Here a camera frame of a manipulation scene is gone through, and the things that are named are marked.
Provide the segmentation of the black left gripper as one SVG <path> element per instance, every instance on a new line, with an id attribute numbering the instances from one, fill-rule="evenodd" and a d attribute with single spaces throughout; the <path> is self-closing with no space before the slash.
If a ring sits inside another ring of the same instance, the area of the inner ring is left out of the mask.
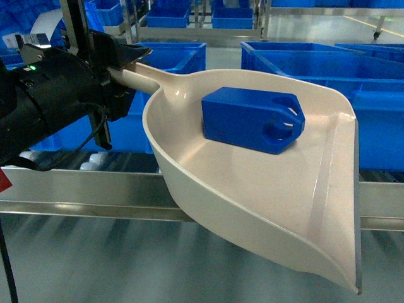
<path id="1" fill-rule="evenodd" d="M 114 122 L 126 117 L 136 91 L 115 82 L 109 70 L 122 71 L 130 64 L 150 55 L 152 49 L 143 45 L 122 44 L 114 36 L 94 30 L 79 34 L 81 45 L 77 47 L 72 44 L 72 38 L 73 35 L 64 28 L 62 39 L 66 48 L 76 51 L 80 59 L 88 62 L 103 85 L 102 105 L 106 108 L 108 120 Z"/>

